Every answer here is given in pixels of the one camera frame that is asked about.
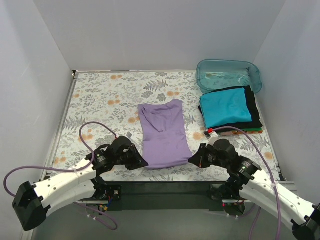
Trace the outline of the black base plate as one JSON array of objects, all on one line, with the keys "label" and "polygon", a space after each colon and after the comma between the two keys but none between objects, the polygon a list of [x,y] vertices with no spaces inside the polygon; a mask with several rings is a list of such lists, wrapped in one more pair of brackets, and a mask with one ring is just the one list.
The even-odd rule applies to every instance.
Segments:
[{"label": "black base plate", "polygon": [[109,211],[209,210],[240,216],[252,205],[229,193],[223,181],[109,181],[80,200],[90,205],[108,201]]}]

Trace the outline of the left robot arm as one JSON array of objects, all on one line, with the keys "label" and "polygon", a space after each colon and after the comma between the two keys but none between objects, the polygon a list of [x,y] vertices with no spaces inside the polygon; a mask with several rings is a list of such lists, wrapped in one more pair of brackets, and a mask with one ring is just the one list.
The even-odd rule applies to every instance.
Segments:
[{"label": "left robot arm", "polygon": [[23,230],[37,228],[53,212],[80,200],[119,200],[122,187],[119,184],[109,185],[102,178],[118,165],[132,171],[144,168],[148,163],[129,138],[120,136],[112,144],[98,147],[68,172],[34,184],[28,181],[21,184],[12,207]]}]

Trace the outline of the teal folded t shirt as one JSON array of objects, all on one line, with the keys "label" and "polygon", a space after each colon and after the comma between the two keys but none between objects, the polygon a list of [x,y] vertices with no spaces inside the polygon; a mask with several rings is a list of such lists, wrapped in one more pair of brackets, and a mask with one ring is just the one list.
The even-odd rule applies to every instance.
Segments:
[{"label": "teal folded t shirt", "polygon": [[207,93],[199,103],[206,128],[252,121],[244,88]]}]

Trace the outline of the pink folded t shirt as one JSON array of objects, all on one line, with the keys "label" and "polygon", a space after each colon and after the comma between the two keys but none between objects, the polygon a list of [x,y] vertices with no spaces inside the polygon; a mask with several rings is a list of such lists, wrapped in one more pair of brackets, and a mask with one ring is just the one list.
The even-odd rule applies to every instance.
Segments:
[{"label": "pink folded t shirt", "polygon": [[237,132],[236,131],[225,131],[225,132],[220,132],[220,136],[232,136],[235,135]]}]

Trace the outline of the teal plastic bin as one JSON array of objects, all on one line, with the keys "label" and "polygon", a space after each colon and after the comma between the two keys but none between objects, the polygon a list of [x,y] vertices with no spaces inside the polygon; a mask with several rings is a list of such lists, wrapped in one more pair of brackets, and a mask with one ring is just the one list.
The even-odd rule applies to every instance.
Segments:
[{"label": "teal plastic bin", "polygon": [[195,79],[201,92],[249,86],[256,94],[263,87],[260,70],[247,61],[205,59],[198,63]]}]

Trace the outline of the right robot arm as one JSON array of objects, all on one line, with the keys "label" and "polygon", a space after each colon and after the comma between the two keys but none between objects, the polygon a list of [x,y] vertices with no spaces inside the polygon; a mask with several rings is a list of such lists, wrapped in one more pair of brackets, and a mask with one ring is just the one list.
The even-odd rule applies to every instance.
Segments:
[{"label": "right robot arm", "polygon": [[199,168],[227,170],[228,180],[212,190],[215,199],[248,200],[291,228],[297,240],[320,238],[320,206],[273,181],[257,163],[239,155],[228,140],[202,143],[188,161]]}]

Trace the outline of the purple t shirt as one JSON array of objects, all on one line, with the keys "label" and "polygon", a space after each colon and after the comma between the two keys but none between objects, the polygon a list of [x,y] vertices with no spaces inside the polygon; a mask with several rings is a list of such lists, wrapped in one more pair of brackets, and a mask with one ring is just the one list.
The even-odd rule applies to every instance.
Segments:
[{"label": "purple t shirt", "polygon": [[173,99],[165,104],[139,104],[143,132],[142,157],[149,170],[185,165],[192,157],[188,146],[183,103]]}]

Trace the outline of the green folded t shirt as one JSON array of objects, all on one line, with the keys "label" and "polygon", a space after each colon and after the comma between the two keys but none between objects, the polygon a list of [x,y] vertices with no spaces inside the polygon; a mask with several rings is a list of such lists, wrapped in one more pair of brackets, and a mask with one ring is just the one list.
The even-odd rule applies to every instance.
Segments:
[{"label": "green folded t shirt", "polygon": [[241,130],[244,131],[247,134],[261,134],[261,133],[263,133],[263,129],[261,127],[258,127],[258,128],[243,128]]}]

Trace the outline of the floral table mat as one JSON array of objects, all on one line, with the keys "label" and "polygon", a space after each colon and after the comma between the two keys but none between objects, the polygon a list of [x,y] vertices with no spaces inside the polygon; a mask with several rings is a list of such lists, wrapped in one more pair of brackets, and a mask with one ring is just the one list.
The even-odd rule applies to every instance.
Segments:
[{"label": "floral table mat", "polygon": [[[205,125],[198,110],[202,95],[196,83],[195,72],[109,72],[79,73],[70,98],[68,111],[61,130],[59,143],[51,165],[68,169],[82,160],[90,151],[81,142],[79,128],[87,122],[105,124],[118,136],[131,134],[131,141],[142,154],[143,130],[138,114],[138,104],[165,104],[174,99],[183,103],[187,142],[192,154],[201,143],[206,143]],[[85,142],[92,148],[110,144],[114,136],[104,127],[90,124],[81,131]],[[276,181],[280,180],[279,164],[273,155],[271,141],[263,129],[261,134],[250,135],[263,154]],[[243,135],[225,137],[236,151],[268,169],[251,142]],[[129,171],[115,166],[106,175],[107,181],[224,181],[227,170],[217,166],[198,168],[193,164],[147,170]]]}]

